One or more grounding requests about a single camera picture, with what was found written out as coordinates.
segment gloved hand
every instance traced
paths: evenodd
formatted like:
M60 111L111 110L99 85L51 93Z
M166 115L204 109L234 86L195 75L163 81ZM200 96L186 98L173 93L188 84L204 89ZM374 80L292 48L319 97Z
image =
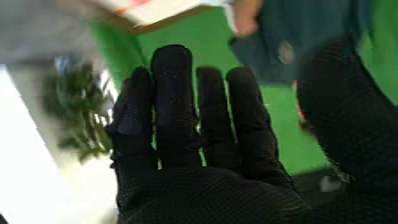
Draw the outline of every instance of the gloved hand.
M230 70L227 83L236 139L220 71L204 67L197 69L200 115L197 119L191 54L177 45L156 50L150 72L145 68L138 68L124 81L113 107L113 123L106 128L118 179L120 176L122 180L133 178L141 170L156 170L157 160L161 169L181 166L200 167L202 148L209 167L229 169L244 178L292 189L276 159L276 141L255 78L244 68ZM156 150L150 145L152 127Z

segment hand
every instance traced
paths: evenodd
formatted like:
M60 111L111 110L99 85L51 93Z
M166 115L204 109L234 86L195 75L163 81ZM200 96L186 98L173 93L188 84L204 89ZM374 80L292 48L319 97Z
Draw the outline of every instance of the hand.
M257 12L262 0L241 1L234 6L236 37L243 38L257 31Z
M156 50L150 73L152 82L143 68L136 69L124 82L108 126L118 179L125 182L125 176L133 177L138 171L156 170L157 160L161 169L200 167L202 148L209 167L229 169L246 179L292 188L276 159L269 115L250 71L236 68L227 74L236 140L220 71L197 69L200 119L193 108L191 54L182 46L172 45ZM156 151L150 147L152 123Z

